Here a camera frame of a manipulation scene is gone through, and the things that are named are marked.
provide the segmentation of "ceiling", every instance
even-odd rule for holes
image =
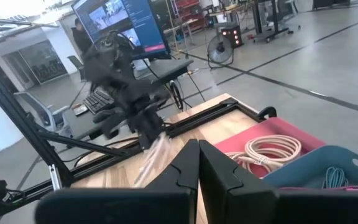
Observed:
[[[71,2],[73,0],[0,0],[0,19],[10,20],[0,21],[0,39],[59,20],[72,13]],[[28,24],[15,24],[15,21]]]

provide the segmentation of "white cable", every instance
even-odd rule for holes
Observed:
[[[134,187],[142,187],[146,178],[150,175],[153,169],[161,169],[167,157],[170,147],[169,138],[165,133],[161,133],[156,139],[150,149],[147,151],[144,166],[140,168],[139,175],[136,177]]]
[[[269,173],[295,160],[301,152],[299,140],[284,135],[255,138],[247,142],[244,152],[229,152],[226,155],[252,172],[250,164],[264,167]]]

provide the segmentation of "fan grille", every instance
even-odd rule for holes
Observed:
[[[222,34],[212,38],[208,44],[208,57],[213,62],[223,63],[231,57],[233,48],[230,41]]]

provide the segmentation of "keyboard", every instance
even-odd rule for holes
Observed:
[[[96,114],[102,110],[110,110],[114,108],[114,99],[107,93],[96,90],[91,93],[84,100],[84,105],[93,113]]]

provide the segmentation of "wooden tabletop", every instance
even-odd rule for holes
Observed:
[[[185,119],[189,116],[192,116],[200,111],[208,109],[221,101],[232,97],[227,93],[217,96],[212,100],[209,100],[205,103],[202,103],[198,106],[193,107],[192,109],[176,114],[166,120],[169,123],[175,123],[182,119]],[[163,171],[166,166],[171,163],[173,158],[179,153],[182,147],[188,142],[190,139],[205,139],[209,141],[211,144],[219,143],[235,134],[238,134],[254,125],[257,122],[252,118],[248,117],[244,113],[240,111],[232,111],[220,118],[217,118],[213,121],[210,121],[204,125],[201,125],[191,131],[186,132],[174,139],[172,139],[172,148],[168,152],[168,159],[163,162],[162,168],[160,170],[154,170],[149,178],[147,179],[145,185],[150,183],[156,176],[158,176],[161,171]],[[135,178],[139,175],[139,169],[144,164],[144,159],[147,155],[147,151],[134,156],[128,160],[125,160],[115,166],[112,166],[100,173],[87,177],[75,184],[71,187],[74,188],[128,188],[134,185]],[[83,160],[79,162],[83,164],[88,162],[96,157],[101,156],[102,154],[93,153],[89,156],[85,157]],[[200,191],[198,192],[198,204],[197,204],[197,224],[208,223],[204,203],[202,199],[202,194]]]

